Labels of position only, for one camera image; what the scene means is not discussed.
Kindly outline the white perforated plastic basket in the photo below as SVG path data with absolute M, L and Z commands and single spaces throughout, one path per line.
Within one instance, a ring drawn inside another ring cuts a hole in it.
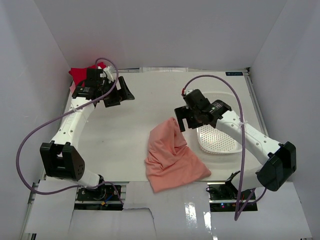
M 240 115 L 240 109 L 236 97 L 228 92 L 205 91 L 202 93 L 211 103 L 221 100 Z M 201 150 L 208 154 L 237 154 L 242 151 L 242 146 L 226 133 L 204 125 L 196 129 L 197 140 Z

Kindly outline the salmon pink t shirt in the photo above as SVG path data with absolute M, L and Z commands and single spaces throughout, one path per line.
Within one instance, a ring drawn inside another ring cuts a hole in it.
M 188 147 L 174 117 L 149 133 L 145 174 L 154 193 L 210 177 L 212 172 Z

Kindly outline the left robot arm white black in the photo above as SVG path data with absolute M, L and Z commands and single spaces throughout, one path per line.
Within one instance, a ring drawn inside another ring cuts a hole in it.
M 106 187 L 100 184 L 102 176 L 87 169 L 78 151 L 80 136 L 100 101 L 109 108 L 134 98 L 124 78 L 115 78 L 110 66 L 86 69 L 85 78 L 79 81 L 71 95 L 68 115 L 63 117 L 51 141 L 40 146 L 46 175 L 89 187 L 90 196 L 96 200 L 103 198 Z

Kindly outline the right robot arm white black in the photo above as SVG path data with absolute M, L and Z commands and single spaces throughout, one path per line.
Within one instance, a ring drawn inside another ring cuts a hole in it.
M 260 167 L 235 172 L 226 180 L 226 195 L 236 200 L 244 191 L 264 187 L 276 192 L 296 171 L 296 147 L 289 141 L 282 144 L 269 138 L 220 99 L 210 102 L 199 89 L 183 94 L 185 105 L 174 112 L 181 132 L 211 126 L 241 144 L 260 163 Z

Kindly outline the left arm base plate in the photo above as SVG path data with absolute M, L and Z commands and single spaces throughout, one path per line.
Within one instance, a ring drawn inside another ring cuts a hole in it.
M 74 209 L 84 211 L 122 211 L 122 186 L 102 185 L 97 189 L 80 188 L 76 193 Z

